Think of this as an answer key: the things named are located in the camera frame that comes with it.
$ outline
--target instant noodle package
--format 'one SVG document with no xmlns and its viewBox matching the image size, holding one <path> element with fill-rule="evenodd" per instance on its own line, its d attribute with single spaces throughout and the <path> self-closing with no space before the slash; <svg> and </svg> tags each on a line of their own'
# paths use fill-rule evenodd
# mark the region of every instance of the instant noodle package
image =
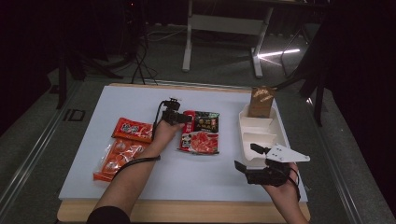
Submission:
<svg viewBox="0 0 396 224">
<path fill-rule="evenodd" d="M 114 142 L 93 173 L 94 180 L 110 182 L 122 165 L 136 159 L 151 142 L 152 124 L 120 118 L 111 136 Z"/>
<path fill-rule="evenodd" d="M 192 120 L 183 128 L 179 149 L 194 154 L 219 154 L 219 113 L 187 110 L 183 114 L 192 116 Z"/>
</svg>

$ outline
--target table surface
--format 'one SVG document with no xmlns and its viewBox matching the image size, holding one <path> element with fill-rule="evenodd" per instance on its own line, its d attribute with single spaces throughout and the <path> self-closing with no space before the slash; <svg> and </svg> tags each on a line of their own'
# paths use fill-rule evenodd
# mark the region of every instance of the table surface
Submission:
<svg viewBox="0 0 396 224">
<path fill-rule="evenodd" d="M 108 183 L 92 181 L 92 172 L 113 140 L 111 133 L 118 118 L 152 123 L 159 103 L 169 97 L 182 99 L 179 112 L 193 109 L 220 113 L 220 154 L 196 156 L 179 152 L 176 137 L 157 162 L 133 211 L 133 221 L 284 221 L 262 187 L 247 184 L 245 176 L 233 167 L 233 160 L 241 161 L 242 156 L 238 113 L 249 103 L 250 91 L 122 84 L 107 86 L 102 92 L 60 193 L 63 202 L 58 218 L 85 220 L 106 189 Z M 300 206 L 310 218 L 303 183 L 300 192 Z"/>
</svg>

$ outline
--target snack package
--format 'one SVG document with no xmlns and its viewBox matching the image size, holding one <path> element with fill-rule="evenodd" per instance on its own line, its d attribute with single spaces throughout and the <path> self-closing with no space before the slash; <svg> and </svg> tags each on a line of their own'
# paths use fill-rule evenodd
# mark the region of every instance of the snack package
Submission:
<svg viewBox="0 0 396 224">
<path fill-rule="evenodd" d="M 97 172 L 93 173 L 94 180 L 110 182 L 122 165 L 136 157 L 149 143 L 126 138 L 116 138 L 107 150 L 107 154 Z"/>
<path fill-rule="evenodd" d="M 219 113 L 187 110 L 192 116 L 186 123 L 180 140 L 180 150 L 193 154 L 219 154 Z"/>
<path fill-rule="evenodd" d="M 252 88 L 247 116 L 268 119 L 275 98 L 275 92 L 274 89 L 266 86 Z"/>
<path fill-rule="evenodd" d="M 119 118 L 116 128 L 111 136 L 114 138 L 121 137 L 150 143 L 152 124 Z"/>
</svg>

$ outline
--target table leg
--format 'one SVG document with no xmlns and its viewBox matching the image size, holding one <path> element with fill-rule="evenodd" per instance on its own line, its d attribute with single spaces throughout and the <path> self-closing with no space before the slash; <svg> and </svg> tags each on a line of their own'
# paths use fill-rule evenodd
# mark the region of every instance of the table leg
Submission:
<svg viewBox="0 0 396 224">
<path fill-rule="evenodd" d="M 267 28 L 270 23 L 273 10 L 274 10 L 273 7 L 268 7 L 264 21 L 262 22 L 262 29 L 260 30 L 259 33 L 259 42 L 257 43 L 256 48 L 251 49 L 251 57 L 254 66 L 254 73 L 257 78 L 262 78 L 262 65 L 259 59 L 259 52 L 260 52 L 260 48 L 262 47 L 262 41 L 265 38 L 265 33 L 267 32 Z"/>
<path fill-rule="evenodd" d="M 190 71 L 190 61 L 191 61 L 191 17 L 192 17 L 192 0 L 189 0 L 189 17 L 187 19 L 187 43 L 186 49 L 184 50 L 184 60 L 183 60 L 183 72 Z"/>
</svg>

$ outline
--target hand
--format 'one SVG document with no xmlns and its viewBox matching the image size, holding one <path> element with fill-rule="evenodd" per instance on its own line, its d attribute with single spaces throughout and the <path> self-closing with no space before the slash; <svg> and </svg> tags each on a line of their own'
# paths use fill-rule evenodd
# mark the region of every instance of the hand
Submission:
<svg viewBox="0 0 396 224">
<path fill-rule="evenodd" d="M 170 125 L 165 120 L 161 120 L 155 129 L 152 145 L 164 149 L 166 145 L 176 136 L 176 132 L 184 127 L 184 123 Z"/>
<path fill-rule="evenodd" d="M 298 167 L 294 162 L 290 163 L 290 168 L 298 172 Z M 293 171 L 290 171 L 290 178 L 296 181 L 297 174 Z M 290 182 L 290 180 L 279 187 L 270 185 L 262 185 L 262 187 L 271 196 L 276 209 L 289 224 L 308 223 L 298 204 L 296 188 Z"/>
</svg>

